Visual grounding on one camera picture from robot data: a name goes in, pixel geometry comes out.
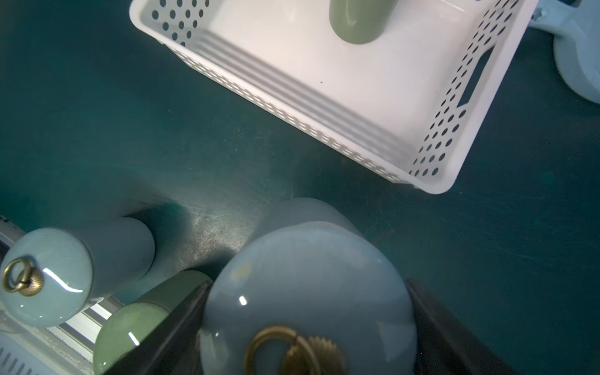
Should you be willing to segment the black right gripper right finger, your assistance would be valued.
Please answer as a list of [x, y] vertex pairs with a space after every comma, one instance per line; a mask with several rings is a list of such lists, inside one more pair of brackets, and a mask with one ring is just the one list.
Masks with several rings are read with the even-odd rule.
[[415, 278], [406, 280], [417, 325], [415, 374], [516, 374]]

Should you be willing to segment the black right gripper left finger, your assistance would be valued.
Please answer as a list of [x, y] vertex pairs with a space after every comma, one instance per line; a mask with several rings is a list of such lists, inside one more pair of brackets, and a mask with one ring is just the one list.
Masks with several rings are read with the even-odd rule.
[[200, 284], [137, 348], [106, 373], [203, 374], [199, 332], [212, 286], [212, 281]]

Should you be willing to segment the green tea canister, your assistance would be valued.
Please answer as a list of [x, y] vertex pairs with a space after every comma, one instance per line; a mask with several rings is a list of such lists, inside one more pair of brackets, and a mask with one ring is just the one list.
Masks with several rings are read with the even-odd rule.
[[202, 272], [185, 270], [118, 309], [102, 325], [95, 340], [94, 373], [106, 373], [138, 347], [194, 289], [210, 280]]
[[342, 40], [362, 45], [384, 32], [397, 5], [398, 0], [331, 0], [329, 21]]

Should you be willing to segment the blue tea canister front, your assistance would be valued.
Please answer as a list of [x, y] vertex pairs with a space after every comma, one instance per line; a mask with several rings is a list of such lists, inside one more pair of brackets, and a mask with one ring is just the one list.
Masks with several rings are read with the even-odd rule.
[[141, 279], [155, 257], [148, 227], [129, 217], [25, 234], [1, 265], [1, 301], [20, 323], [67, 322]]

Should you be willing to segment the grey-blue tea canister back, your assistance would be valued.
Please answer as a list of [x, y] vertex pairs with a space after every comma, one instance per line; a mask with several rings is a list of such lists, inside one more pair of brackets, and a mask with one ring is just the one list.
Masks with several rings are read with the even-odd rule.
[[259, 332], [279, 326], [327, 340], [346, 374], [411, 374], [417, 325], [405, 283], [334, 207], [312, 198], [276, 206], [223, 268], [203, 316], [206, 374], [244, 374]]

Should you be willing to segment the white perforated plastic basket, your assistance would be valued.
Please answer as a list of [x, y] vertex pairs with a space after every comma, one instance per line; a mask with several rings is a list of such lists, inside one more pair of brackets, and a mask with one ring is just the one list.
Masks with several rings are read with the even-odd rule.
[[395, 184], [455, 183], [534, 1], [402, 1], [353, 45], [326, 1], [134, 1], [129, 17], [193, 70]]

